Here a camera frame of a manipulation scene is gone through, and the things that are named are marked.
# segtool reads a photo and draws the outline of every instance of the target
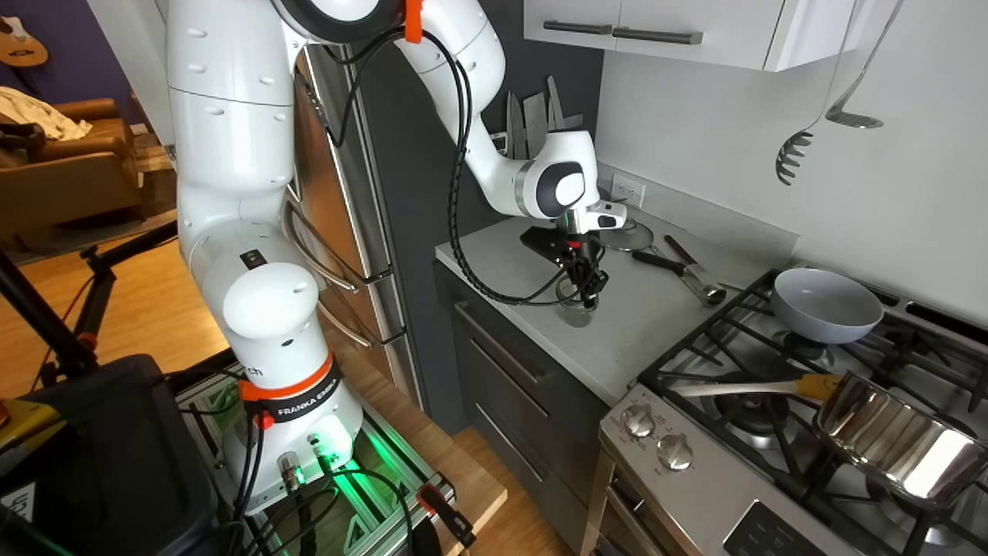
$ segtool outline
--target gray countertop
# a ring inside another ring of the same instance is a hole
[[[662,237],[674,234],[727,285],[747,288],[767,270],[767,264],[703,243],[658,217],[635,219],[655,230],[665,256],[674,256],[674,251]],[[530,294],[553,279],[555,264],[519,242],[527,225],[547,221],[506,219],[463,237],[468,264],[494,291]],[[463,279],[448,243],[435,246],[435,258]],[[573,310],[561,304],[491,304],[569,367],[590,392],[615,404],[635,373],[695,330],[713,310],[703,310],[674,270],[641,264],[624,251],[607,251],[603,267],[612,279],[590,322],[573,323]]]

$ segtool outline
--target gray cabinet door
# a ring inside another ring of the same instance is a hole
[[[465,417],[577,548],[607,407],[463,280],[444,285]]]

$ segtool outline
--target oven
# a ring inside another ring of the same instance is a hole
[[[771,279],[662,356],[605,414],[580,553],[988,553],[988,471],[951,499],[913,499],[834,449],[816,404],[679,395],[677,384],[852,370],[986,440],[988,334],[894,310],[859,343],[811,346],[771,316]]]

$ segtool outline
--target white bowl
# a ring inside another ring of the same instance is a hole
[[[882,302],[859,280],[827,267],[786,267],[775,279],[775,319],[794,334],[840,346],[882,322]]]

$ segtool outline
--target stove knob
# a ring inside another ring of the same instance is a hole
[[[624,420],[627,433],[635,439],[647,439],[655,430],[647,404],[632,404]]]
[[[691,449],[684,440],[684,434],[662,434],[658,439],[658,461],[669,468],[690,468],[691,466]]]

